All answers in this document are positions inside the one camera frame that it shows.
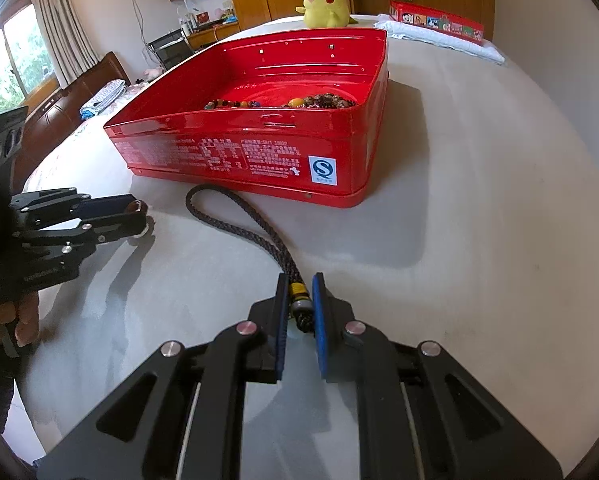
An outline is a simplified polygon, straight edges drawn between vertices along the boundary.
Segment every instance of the desk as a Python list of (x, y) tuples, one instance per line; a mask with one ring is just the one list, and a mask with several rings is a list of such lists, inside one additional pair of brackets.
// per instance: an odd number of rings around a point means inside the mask
[[(364, 202), (247, 198), (306, 280), (323, 271), (334, 295), (394, 341), (441, 342), (567, 473), (599, 436), (599, 171), (516, 66), (388, 43)], [(49, 449), (162, 342), (199, 344), (243, 319), (273, 295), (279, 269), (193, 219), (189, 185), (132, 175), (103, 131), (65, 141), (32, 182), (130, 191), (155, 220), (152, 234), (100, 246), (79, 279), (41, 293), (42, 336), (19, 383)], [(202, 203), (251, 225), (222, 197)], [(323, 383), (313, 338), (291, 327), (284, 380), (246, 392), (242, 478), (358, 478), (357, 438), (354, 389)]]
[(226, 25), (218, 25), (217, 27), (209, 28), (208, 30), (195, 32), (190, 36), (187, 36), (186, 41), (193, 50), (197, 50), (202, 45), (224, 40), (239, 31), (240, 24), (238, 22), (227, 23)]

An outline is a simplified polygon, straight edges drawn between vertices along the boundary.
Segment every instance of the wall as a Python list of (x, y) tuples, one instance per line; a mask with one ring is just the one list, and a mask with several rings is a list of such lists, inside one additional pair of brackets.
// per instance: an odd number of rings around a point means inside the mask
[(496, 0), (494, 43), (571, 121), (599, 167), (599, 12), (591, 0)]
[[(142, 55), (144, 45), (133, 13), (131, 0), (72, 0), (86, 34), (99, 54), (112, 50), (126, 69), (131, 80), (142, 78), (147, 68), (157, 62), (147, 62)], [(188, 0), (190, 7), (208, 11), (211, 16), (227, 0)], [(179, 28), (178, 7), (184, 14), (182, 0), (137, 0), (144, 16), (146, 40), (156, 40)]]

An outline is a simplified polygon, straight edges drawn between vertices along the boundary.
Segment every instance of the black braided cord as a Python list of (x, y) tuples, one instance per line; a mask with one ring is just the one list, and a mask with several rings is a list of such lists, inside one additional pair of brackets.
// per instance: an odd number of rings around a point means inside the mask
[[(217, 191), (218, 193), (222, 193), (222, 195), (230, 198), (233, 202), (239, 205), (246, 212), (246, 214), (249, 215), (250, 218), (252, 218), (266, 232), (266, 234), (271, 237), (272, 242), (252, 231), (249, 231), (248, 229), (244, 229), (217, 218), (213, 218), (212, 216), (209, 216), (196, 208), (193, 205), (193, 196), (200, 191), (205, 190)], [(186, 208), (199, 221), (215, 227), (215, 229), (239, 236), (245, 240), (249, 240), (250, 242), (259, 245), (262, 249), (264, 249), (264, 251), (269, 253), (275, 259), (278, 265), (282, 268), (283, 272), (289, 277), (291, 283), (304, 283), (295, 260), (293, 260), (291, 253), (289, 253), (288, 247), (286, 247), (286, 244), (282, 241), (282, 238), (279, 236), (277, 231), (253, 206), (251, 206), (237, 193), (234, 193), (230, 189), (222, 186), (215, 186), (214, 184), (201, 184), (200, 186), (194, 187), (186, 194)], [(297, 314), (295, 322), (297, 323), (298, 329), (300, 329), (302, 332), (313, 332), (312, 314)]]

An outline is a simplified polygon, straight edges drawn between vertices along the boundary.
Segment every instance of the brown leather headboard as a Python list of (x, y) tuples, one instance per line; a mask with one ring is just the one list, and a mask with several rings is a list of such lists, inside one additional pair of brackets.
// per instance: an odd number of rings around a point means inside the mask
[(68, 88), (54, 92), (29, 115), (22, 134), (22, 150), (14, 163), (14, 193), (22, 191), (35, 168), (80, 126), (80, 108), (84, 103), (113, 79), (131, 83), (115, 54), (109, 52)]

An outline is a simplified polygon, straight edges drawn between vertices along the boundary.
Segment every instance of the curtain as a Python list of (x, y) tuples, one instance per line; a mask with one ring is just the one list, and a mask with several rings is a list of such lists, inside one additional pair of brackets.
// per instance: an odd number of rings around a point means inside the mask
[(101, 59), (88, 41), (71, 0), (32, 0), (60, 86), (66, 88)]

